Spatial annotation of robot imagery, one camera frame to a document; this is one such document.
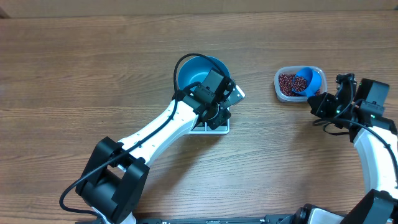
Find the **white digital kitchen scale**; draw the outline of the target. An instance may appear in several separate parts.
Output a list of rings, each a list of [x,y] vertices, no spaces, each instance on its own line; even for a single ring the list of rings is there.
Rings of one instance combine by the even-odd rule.
[[[221,126],[218,126],[216,129],[211,129],[206,123],[199,123],[195,128],[193,128],[189,134],[215,134],[222,135],[228,134],[230,130],[230,122],[227,120]]]

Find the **blue plastic measuring scoop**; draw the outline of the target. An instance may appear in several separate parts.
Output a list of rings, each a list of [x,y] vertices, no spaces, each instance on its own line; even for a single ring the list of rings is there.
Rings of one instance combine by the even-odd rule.
[[[301,96],[314,96],[322,85],[321,75],[310,67],[302,68],[292,80],[292,91]]]

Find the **red adzuki beans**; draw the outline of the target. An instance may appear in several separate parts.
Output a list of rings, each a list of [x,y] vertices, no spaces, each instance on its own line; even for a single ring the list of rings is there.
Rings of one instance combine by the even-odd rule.
[[[309,86],[309,79],[303,76],[296,77],[294,73],[281,73],[277,76],[280,92],[285,96],[306,96],[303,92]]]

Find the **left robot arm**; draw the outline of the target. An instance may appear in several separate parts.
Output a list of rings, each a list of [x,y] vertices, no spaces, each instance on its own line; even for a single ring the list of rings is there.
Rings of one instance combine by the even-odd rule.
[[[177,96],[161,115],[126,138],[105,137],[95,146],[74,185],[95,223],[135,223],[132,212],[151,164],[199,124],[218,129],[227,123],[229,107],[245,97],[223,68],[181,68],[176,77]]]

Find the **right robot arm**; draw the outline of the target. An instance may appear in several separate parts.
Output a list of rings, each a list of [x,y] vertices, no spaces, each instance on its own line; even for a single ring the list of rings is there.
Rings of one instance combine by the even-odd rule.
[[[346,215],[313,205],[297,217],[302,223],[397,223],[397,128],[385,118],[389,85],[370,79],[356,83],[338,76],[335,95],[308,98],[311,113],[325,125],[347,130],[360,158],[366,195]]]

